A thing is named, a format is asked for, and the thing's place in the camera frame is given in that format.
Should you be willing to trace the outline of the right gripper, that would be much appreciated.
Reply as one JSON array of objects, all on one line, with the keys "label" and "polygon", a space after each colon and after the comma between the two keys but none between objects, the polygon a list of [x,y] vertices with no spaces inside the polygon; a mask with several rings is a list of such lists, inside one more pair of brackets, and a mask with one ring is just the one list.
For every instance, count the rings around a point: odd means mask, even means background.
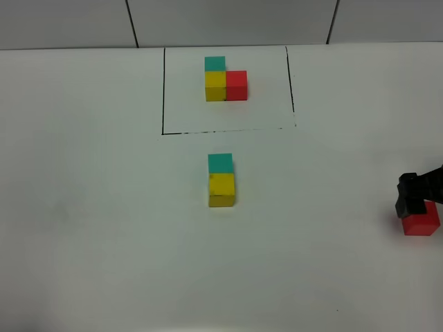
[{"label": "right gripper", "polygon": [[395,203],[397,217],[426,214],[424,200],[442,204],[442,167],[425,174],[405,173],[397,185],[399,197]]}]

